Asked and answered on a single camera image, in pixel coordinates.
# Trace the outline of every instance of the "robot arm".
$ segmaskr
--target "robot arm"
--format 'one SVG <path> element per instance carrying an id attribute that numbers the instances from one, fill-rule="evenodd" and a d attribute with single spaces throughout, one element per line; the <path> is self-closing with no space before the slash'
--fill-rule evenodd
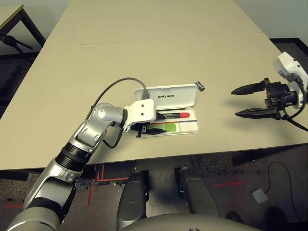
<path id="1" fill-rule="evenodd" d="M 135 124 L 155 119 L 156 106 L 152 99 L 136 101 L 125 109 L 108 103 L 95 106 L 89 118 L 41 173 L 25 199 L 23 212 L 7 230 L 58 230 L 75 196 L 74 184 L 103 141 L 108 127 L 129 131 Z"/>
<path id="2" fill-rule="evenodd" d="M 270 83 L 268 78 L 265 78 L 260 83 L 249 84 L 239 87 L 231 92 L 233 95 L 247 95 L 257 91 L 266 91 L 267 98 L 265 99 L 266 107 L 250 108 L 235 113 L 239 117 L 261 119 L 261 118 L 275 118 L 283 119 L 291 122 L 297 127 L 307 130 L 307 128 L 296 123 L 292 118 L 296 117 L 302 112 L 307 103 L 307 86 L 308 75 L 292 56 L 284 52 L 278 56 L 278 59 L 273 63 L 279 75 L 285 78 L 288 83 L 282 84 L 281 82 Z M 288 106 L 293 106 L 299 109 L 294 115 L 289 116 L 285 110 Z"/>

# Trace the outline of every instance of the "white case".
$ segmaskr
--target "white case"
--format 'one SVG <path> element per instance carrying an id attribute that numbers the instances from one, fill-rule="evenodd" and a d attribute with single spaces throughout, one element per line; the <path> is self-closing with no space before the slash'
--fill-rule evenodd
<path id="1" fill-rule="evenodd" d="M 180 135 L 196 133 L 199 131 L 199 123 L 194 106 L 198 87 L 195 84 L 170 85 L 159 87 L 148 87 L 150 98 L 156 104 L 157 112 L 160 113 L 181 113 L 188 112 L 189 118 L 156 120 L 153 123 L 175 122 L 176 131 L 164 132 L 157 135 L 146 135 L 143 137 Z M 135 99 L 141 100 L 143 88 L 135 90 Z"/>

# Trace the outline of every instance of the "open case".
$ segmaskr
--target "open case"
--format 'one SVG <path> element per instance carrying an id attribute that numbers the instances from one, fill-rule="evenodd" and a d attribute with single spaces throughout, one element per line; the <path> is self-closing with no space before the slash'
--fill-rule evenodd
<path id="1" fill-rule="evenodd" d="M 199 131 L 199 123 L 196 111 L 192 108 L 195 104 L 198 87 L 195 84 L 170 85 L 147 88 L 150 98 L 156 104 L 157 112 L 160 114 L 185 113 L 185 118 L 169 118 L 153 121 L 147 129 L 160 128 L 166 132 L 142 137 L 167 136 L 196 133 Z M 135 90 L 135 99 L 141 100 L 143 88 Z"/>

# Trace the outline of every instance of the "wire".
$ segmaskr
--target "wire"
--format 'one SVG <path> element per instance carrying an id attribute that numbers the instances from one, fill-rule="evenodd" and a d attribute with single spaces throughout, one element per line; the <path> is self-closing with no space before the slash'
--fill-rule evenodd
<path id="1" fill-rule="evenodd" d="M 303 103 L 302 103 L 302 106 L 300 107 L 300 109 L 292 116 L 290 116 L 290 118 L 294 118 L 295 116 L 297 116 L 298 114 L 300 114 L 304 108 L 305 108 L 305 105 L 307 103 L 307 94 L 305 93 L 305 90 L 304 90 L 304 87 L 303 87 L 303 82 L 298 82 L 298 79 L 295 80 L 295 82 L 298 84 L 302 94 L 303 94 Z"/>
<path id="2" fill-rule="evenodd" d="M 107 142 L 106 140 L 103 140 L 103 142 L 107 145 L 108 148 L 115 148 L 115 147 L 117 146 L 117 144 L 119 143 L 121 137 L 122 137 L 123 131 L 124 131 L 124 128 L 121 127 L 120 132 L 119 132 L 119 134 L 118 134 L 118 136 L 117 136 L 117 139 L 116 139 L 116 141 L 115 141 L 115 144 L 114 144 L 113 146 L 111 146 L 110 144 L 108 144 L 108 142 Z"/>
<path id="3" fill-rule="evenodd" d="M 115 81 L 115 82 L 113 82 L 112 84 L 110 84 L 110 85 L 100 94 L 100 96 L 97 98 L 97 100 L 96 100 L 96 101 L 94 102 L 94 104 L 91 106 L 91 109 L 90 109 L 89 113 L 87 114 L 87 117 L 86 117 L 85 120 L 87 120 L 87 119 L 90 117 L 90 115 L 91 115 L 91 113 L 92 113 L 92 111 L 93 111 L 93 108 L 97 105 L 98 101 L 102 98 L 102 96 L 105 95 L 105 93 L 106 93 L 111 87 L 113 87 L 115 84 L 117 84 L 117 83 L 119 83 L 119 82 L 122 82 L 122 81 L 124 81 L 124 80 L 134 80 L 134 81 L 137 81 L 138 83 L 140 83 L 140 84 L 143 86 L 143 89 L 144 89 L 144 90 L 147 90 L 145 84 L 142 83 L 139 79 L 130 78 L 130 77 L 118 79 L 117 81 Z"/>
<path id="4" fill-rule="evenodd" d="M 299 115 L 299 114 L 304 110 L 305 105 L 306 105 L 306 103 L 307 103 L 307 94 L 306 94 L 306 92 L 305 92 L 305 90 L 304 90 L 303 81 L 302 81 L 300 78 L 296 78 L 294 81 L 298 84 L 298 86 L 299 86 L 299 88 L 300 88 L 300 90 L 301 90 L 301 92 L 302 92 L 302 94 L 303 94 L 302 106 L 301 106 L 300 109 L 299 109 L 294 115 L 292 115 L 292 116 L 289 116 L 288 113 L 286 112 L 286 110 L 284 109 L 284 110 L 283 110 L 283 111 L 284 111 L 284 116 L 282 117 L 282 119 L 283 119 L 283 120 L 286 120 L 286 121 L 288 121 L 288 122 L 290 122 L 291 124 L 295 125 L 296 127 L 300 128 L 300 129 L 302 129 L 302 130 L 304 130 L 304 131 L 308 131 L 308 128 L 306 128 L 306 127 L 304 127 L 303 125 L 301 125 L 301 124 L 295 122 L 294 120 L 292 120 L 292 118 L 294 118 L 295 116 Z"/>
<path id="5" fill-rule="evenodd" d="M 143 87 L 143 93 L 146 93 L 146 94 L 148 95 L 148 91 L 147 91 L 147 89 L 146 89 L 145 84 L 142 83 L 139 79 L 130 78 L 130 77 L 118 79 L 117 81 L 115 81 L 115 82 L 113 82 L 112 84 L 110 84 L 110 85 L 100 94 L 100 96 L 96 99 L 96 101 L 94 102 L 94 104 L 91 106 L 91 109 L 90 109 L 89 113 L 87 114 L 87 117 L 86 117 L 85 120 L 87 120 L 87 119 L 90 117 L 91 113 L 93 112 L 94 107 L 97 105 L 97 103 L 98 103 L 99 100 L 102 98 L 102 96 L 105 95 L 105 93 L 106 93 L 111 87 L 113 87 L 115 84 L 117 84 L 117 83 L 119 83 L 119 82 L 122 82 L 122 81 L 124 81 L 124 80 L 134 80 L 134 81 L 140 83 L 140 84 L 142 85 L 142 87 Z M 108 144 L 108 142 L 107 142 L 106 140 L 103 140 L 103 142 L 107 145 L 108 148 L 115 148 L 115 147 L 117 146 L 117 144 L 119 143 L 121 137 L 122 137 L 123 131 L 124 131 L 124 128 L 121 127 L 121 129 L 120 129 L 120 131 L 119 131 L 119 134 L 118 134 L 118 136 L 117 136 L 116 142 L 115 142 L 114 145 L 111 146 L 110 144 Z"/>
<path id="6" fill-rule="evenodd" d="M 298 215 L 298 213 L 297 213 L 297 211 L 295 209 L 294 202 L 293 202 L 291 175 L 290 175 L 290 172 L 289 172 L 288 168 L 283 163 L 281 163 L 279 161 L 273 161 L 273 162 L 270 163 L 269 168 L 268 168 L 269 188 L 264 193 L 268 193 L 269 190 L 270 190 L 270 173 L 269 172 L 270 172 L 270 167 L 272 166 L 272 164 L 275 164 L 275 163 L 282 165 L 285 168 L 285 170 L 287 170 L 287 173 L 289 175 L 290 197 L 291 197 L 292 207 L 293 207 L 293 210 L 294 210 L 294 213 L 295 213 L 297 219 L 300 222 L 302 222 L 302 220 L 300 219 L 300 217 L 299 217 L 299 215 Z"/>

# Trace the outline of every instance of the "case lid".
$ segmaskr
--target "case lid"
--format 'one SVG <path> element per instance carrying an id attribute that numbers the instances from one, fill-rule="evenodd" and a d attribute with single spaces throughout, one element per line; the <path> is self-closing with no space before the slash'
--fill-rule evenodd
<path id="1" fill-rule="evenodd" d="M 196 101 L 198 87 L 195 84 L 147 87 L 157 110 L 191 107 Z M 135 90 L 135 99 L 141 100 L 143 88 Z"/>

